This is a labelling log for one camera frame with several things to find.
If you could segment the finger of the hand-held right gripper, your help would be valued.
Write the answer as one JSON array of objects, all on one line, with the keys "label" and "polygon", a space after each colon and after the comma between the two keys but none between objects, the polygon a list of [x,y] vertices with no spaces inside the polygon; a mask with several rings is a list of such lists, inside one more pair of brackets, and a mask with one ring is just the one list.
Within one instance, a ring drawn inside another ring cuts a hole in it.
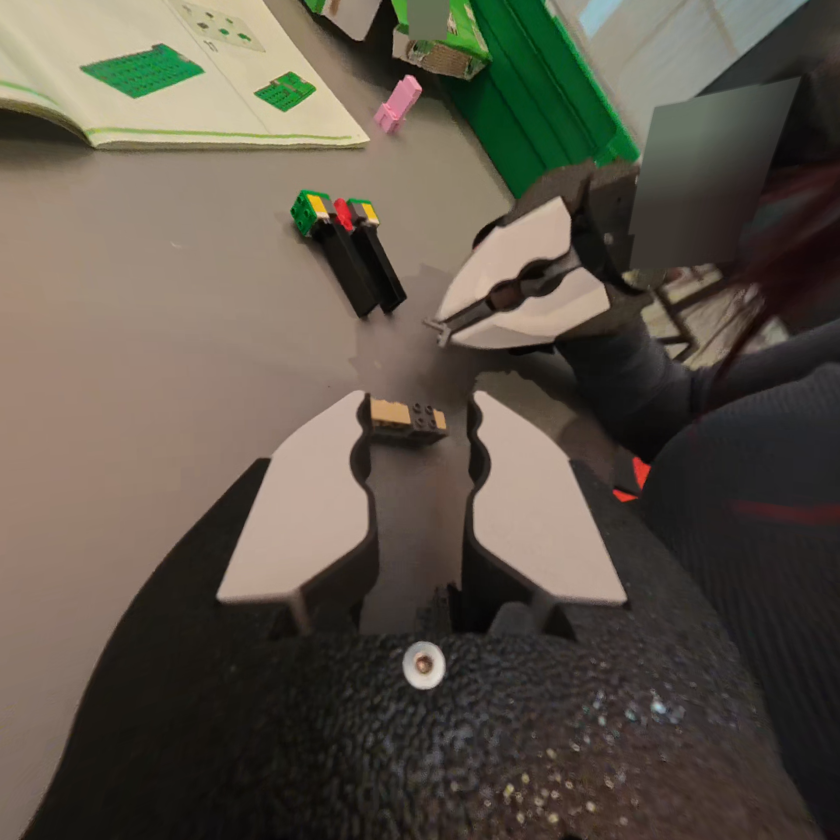
[{"label": "finger of the hand-held right gripper", "polygon": [[571,213],[557,196],[495,227],[447,289],[438,323],[531,323],[582,297]]},{"label": "finger of the hand-held right gripper", "polygon": [[584,268],[554,268],[540,279],[506,280],[482,299],[448,315],[445,342],[472,350],[521,350],[607,312],[606,287]]}]

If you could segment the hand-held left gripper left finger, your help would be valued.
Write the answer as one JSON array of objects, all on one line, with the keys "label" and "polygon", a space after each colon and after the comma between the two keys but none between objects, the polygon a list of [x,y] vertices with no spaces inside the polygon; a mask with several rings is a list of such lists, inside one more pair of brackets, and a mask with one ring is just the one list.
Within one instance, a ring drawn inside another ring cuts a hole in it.
[{"label": "hand-held left gripper left finger", "polygon": [[354,391],[279,445],[217,602],[279,604],[302,634],[344,616],[359,621],[380,571],[371,434],[370,396]]}]

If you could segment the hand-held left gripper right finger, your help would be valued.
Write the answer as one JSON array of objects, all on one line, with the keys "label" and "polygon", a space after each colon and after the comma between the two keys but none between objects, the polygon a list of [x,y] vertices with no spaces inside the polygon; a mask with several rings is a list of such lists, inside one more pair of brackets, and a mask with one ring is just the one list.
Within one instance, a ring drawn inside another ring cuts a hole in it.
[{"label": "hand-held left gripper right finger", "polygon": [[564,608],[627,609],[602,534],[568,456],[488,392],[467,412],[469,493],[460,572],[460,627],[490,631],[528,615],[541,634],[574,634]]}]

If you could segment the tan and black brick assembly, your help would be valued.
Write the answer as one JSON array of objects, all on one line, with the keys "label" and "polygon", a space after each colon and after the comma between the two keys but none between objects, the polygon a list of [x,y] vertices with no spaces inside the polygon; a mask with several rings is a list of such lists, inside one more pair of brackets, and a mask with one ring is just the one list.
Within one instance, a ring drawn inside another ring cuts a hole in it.
[{"label": "tan and black brick assembly", "polygon": [[391,402],[369,396],[374,440],[405,446],[427,446],[449,434],[445,414],[434,406]]}]

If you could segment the person's right forearm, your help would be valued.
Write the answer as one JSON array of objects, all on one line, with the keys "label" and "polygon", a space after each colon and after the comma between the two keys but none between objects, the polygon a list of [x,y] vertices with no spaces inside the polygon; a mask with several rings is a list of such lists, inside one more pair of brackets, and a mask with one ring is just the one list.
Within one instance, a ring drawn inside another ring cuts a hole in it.
[{"label": "person's right forearm", "polygon": [[612,333],[557,339],[554,345],[596,420],[650,464],[703,414],[838,365],[839,321],[739,355],[728,368],[720,362],[692,370],[673,360],[640,317]]}]

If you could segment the grey desk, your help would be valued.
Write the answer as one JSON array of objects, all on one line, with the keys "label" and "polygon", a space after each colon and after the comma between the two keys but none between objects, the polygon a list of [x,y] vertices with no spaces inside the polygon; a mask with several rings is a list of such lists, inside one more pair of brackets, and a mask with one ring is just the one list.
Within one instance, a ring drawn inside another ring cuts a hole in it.
[{"label": "grey desk", "polygon": [[[434,314],[511,195],[433,77],[396,136],[372,122],[408,68],[301,2],[270,11],[371,137],[362,150],[94,151],[2,115],[2,838],[56,771],[114,627],[166,554],[258,458],[361,389],[453,431],[373,451],[382,573],[364,626],[409,627],[459,571],[474,387],[561,438],[585,416],[540,353],[443,351]],[[358,318],[290,209],[372,202],[406,292]]]}]

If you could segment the red fabric piece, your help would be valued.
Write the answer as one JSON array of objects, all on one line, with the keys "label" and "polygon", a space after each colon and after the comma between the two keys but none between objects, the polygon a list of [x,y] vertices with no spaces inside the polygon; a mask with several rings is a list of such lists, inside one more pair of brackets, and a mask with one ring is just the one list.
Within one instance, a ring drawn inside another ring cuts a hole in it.
[{"label": "red fabric piece", "polygon": [[622,503],[637,500],[644,488],[650,465],[642,459],[620,449],[612,469],[613,495]]}]

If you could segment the green plastic bin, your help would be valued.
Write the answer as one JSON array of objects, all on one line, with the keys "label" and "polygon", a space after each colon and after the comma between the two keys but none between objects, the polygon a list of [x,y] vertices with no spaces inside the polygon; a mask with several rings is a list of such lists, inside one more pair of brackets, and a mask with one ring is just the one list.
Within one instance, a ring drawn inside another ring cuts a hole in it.
[{"label": "green plastic bin", "polygon": [[471,2],[491,63],[444,88],[512,195],[545,172],[639,149],[583,53],[546,2]]}]

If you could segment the green and black brick assembly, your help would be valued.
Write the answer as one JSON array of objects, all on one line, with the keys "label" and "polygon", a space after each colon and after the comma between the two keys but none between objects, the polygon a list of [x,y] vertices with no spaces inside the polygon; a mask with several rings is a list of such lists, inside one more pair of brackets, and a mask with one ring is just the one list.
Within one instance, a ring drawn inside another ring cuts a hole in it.
[{"label": "green and black brick assembly", "polygon": [[392,313],[404,303],[406,292],[380,240],[381,220],[371,201],[304,189],[290,216],[300,235],[320,248],[359,319],[377,308]]}]

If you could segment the pink toy brick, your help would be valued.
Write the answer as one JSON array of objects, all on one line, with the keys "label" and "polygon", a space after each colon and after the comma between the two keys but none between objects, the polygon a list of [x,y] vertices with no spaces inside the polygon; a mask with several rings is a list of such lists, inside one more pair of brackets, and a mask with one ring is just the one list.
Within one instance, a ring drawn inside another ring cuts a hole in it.
[{"label": "pink toy brick", "polygon": [[387,134],[396,133],[406,120],[408,113],[417,104],[423,88],[415,76],[406,74],[400,79],[391,95],[377,109],[375,124]]}]

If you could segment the green cardboard box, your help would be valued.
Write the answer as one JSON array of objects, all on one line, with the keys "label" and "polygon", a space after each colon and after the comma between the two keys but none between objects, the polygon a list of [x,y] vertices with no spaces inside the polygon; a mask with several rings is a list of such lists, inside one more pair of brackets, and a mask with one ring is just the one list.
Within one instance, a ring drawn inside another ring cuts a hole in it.
[{"label": "green cardboard box", "polygon": [[304,1],[315,17],[357,43],[385,45],[392,57],[438,76],[470,81],[491,63],[477,15],[467,1]]}]

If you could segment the person's dark clothed torso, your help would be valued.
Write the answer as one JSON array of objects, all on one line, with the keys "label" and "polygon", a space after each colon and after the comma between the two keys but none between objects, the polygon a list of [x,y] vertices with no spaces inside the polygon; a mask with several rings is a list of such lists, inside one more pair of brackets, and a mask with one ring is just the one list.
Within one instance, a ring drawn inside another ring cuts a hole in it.
[{"label": "person's dark clothed torso", "polygon": [[786,771],[838,838],[838,364],[680,431],[653,461],[642,510],[721,616]]}]

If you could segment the open instruction booklet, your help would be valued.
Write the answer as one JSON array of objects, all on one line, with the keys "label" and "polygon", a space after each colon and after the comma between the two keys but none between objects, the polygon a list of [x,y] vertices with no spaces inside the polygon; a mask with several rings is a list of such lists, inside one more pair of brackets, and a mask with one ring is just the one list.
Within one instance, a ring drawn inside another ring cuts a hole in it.
[{"label": "open instruction booklet", "polygon": [[369,142],[264,2],[2,1],[1,104],[102,150]]}]

